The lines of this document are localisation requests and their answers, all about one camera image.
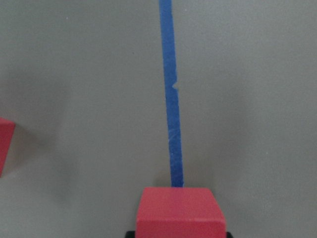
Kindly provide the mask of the brown paper table mat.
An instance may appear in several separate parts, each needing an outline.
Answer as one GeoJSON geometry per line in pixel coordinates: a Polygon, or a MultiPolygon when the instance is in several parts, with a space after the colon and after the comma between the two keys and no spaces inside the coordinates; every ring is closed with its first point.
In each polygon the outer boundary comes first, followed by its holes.
{"type": "MultiPolygon", "coordinates": [[[[317,3],[175,0],[184,183],[236,238],[317,235],[317,3]]],[[[169,186],[156,0],[3,0],[3,238],[122,238],[169,186]]]]}

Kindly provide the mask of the red cube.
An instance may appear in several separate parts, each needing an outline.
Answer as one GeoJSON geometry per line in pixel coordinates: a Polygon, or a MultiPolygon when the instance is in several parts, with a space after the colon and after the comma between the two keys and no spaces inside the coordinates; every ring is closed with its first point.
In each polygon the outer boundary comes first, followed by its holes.
{"type": "Polygon", "coordinates": [[[225,238],[226,219],[207,188],[146,187],[137,216],[137,238],[225,238]]]}
{"type": "Polygon", "coordinates": [[[14,122],[4,118],[0,118],[0,175],[2,175],[2,172],[4,170],[6,157],[14,134],[14,130],[14,122]]]}

